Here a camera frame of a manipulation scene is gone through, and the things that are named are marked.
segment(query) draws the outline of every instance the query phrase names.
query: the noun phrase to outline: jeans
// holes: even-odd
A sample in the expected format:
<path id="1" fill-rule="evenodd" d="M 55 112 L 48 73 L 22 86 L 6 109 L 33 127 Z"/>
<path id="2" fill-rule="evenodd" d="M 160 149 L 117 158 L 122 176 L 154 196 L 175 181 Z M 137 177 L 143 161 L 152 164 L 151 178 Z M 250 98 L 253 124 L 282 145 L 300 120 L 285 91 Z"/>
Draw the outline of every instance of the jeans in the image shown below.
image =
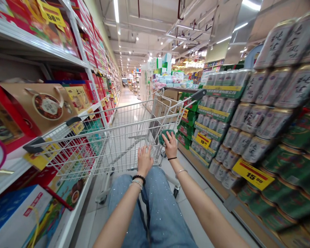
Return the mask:
<path id="1" fill-rule="evenodd" d="M 131 182 L 130 175 L 122 175 L 114 181 L 108 198 L 109 216 L 123 198 Z M 161 168 L 153 166 L 150 169 L 141 196 L 147 206 L 147 227 L 151 247 L 197 247 Z M 122 247 L 149 247 L 139 199 Z"/>

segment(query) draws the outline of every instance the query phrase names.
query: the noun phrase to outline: fluorescent light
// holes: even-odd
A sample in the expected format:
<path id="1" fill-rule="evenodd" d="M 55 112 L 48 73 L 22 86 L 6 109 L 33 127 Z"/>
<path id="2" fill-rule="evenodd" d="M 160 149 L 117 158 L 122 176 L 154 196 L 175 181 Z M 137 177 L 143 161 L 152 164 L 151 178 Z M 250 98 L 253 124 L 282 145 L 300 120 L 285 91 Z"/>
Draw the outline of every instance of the fluorescent light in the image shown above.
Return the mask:
<path id="1" fill-rule="evenodd" d="M 223 40 L 221 40 L 221 41 L 218 41 L 216 44 L 222 43 L 223 41 L 226 41 L 226 40 L 231 39 L 231 38 L 232 38 L 232 36 L 227 37 L 227 38 L 225 38 L 225 39 L 223 39 Z"/>
<path id="2" fill-rule="evenodd" d="M 244 23 L 244 24 L 242 24 L 242 25 L 240 25 L 239 27 L 237 27 L 237 28 L 235 28 L 235 29 L 233 30 L 233 33 L 234 33 L 235 31 L 237 31 L 238 29 L 243 28 L 244 26 L 247 26 L 247 25 L 248 25 L 247 22 Z"/>
<path id="3" fill-rule="evenodd" d="M 120 17 L 118 15 L 118 0 L 114 0 L 114 9 L 115 9 L 116 22 L 119 23 L 120 22 Z"/>
<path id="4" fill-rule="evenodd" d="M 243 0 L 242 4 L 253 10 L 260 11 L 261 9 L 261 5 L 255 4 L 251 2 L 250 0 Z"/>

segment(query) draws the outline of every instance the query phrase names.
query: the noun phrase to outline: cart wheel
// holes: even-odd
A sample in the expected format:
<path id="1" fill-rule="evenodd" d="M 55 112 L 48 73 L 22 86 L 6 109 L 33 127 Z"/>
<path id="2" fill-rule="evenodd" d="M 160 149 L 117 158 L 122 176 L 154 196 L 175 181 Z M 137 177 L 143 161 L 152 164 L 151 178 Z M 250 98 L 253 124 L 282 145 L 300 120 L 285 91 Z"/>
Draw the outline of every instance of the cart wheel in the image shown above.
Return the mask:
<path id="1" fill-rule="evenodd" d="M 177 198 L 178 192 L 179 192 L 179 190 L 177 190 L 176 188 L 173 190 L 173 196 L 175 198 Z"/>

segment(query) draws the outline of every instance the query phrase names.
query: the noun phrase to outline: shelf price label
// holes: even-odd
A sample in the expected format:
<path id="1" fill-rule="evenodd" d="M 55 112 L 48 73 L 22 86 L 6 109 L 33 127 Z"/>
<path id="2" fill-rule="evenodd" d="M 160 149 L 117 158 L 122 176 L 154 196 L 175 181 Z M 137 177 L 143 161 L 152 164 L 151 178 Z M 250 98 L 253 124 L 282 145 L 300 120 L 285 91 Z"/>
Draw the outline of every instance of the shelf price label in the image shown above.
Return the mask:
<path id="1" fill-rule="evenodd" d="M 274 181 L 273 177 L 256 169 L 241 158 L 233 166 L 233 170 L 260 190 L 265 189 Z"/>
<path id="2" fill-rule="evenodd" d="M 211 139 L 207 138 L 206 136 L 198 133 L 196 138 L 195 138 L 196 142 L 198 144 L 200 144 L 204 149 L 208 149 L 210 143 L 211 143 Z"/>

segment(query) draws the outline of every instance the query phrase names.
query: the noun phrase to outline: shopping cart handle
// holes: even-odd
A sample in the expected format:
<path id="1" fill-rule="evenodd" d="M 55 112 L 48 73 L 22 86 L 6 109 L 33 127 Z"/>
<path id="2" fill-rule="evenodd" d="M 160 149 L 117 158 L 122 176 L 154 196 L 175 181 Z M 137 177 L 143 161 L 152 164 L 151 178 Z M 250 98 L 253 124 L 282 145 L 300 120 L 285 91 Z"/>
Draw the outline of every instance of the shopping cart handle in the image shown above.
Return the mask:
<path id="1" fill-rule="evenodd" d="M 192 98 L 195 100 L 201 100 L 207 94 L 207 90 L 205 89 L 186 89 L 186 88 L 176 88 L 176 87 L 163 87 L 164 90 L 172 90 L 178 92 L 185 92 L 185 93 L 193 93 L 191 95 Z"/>

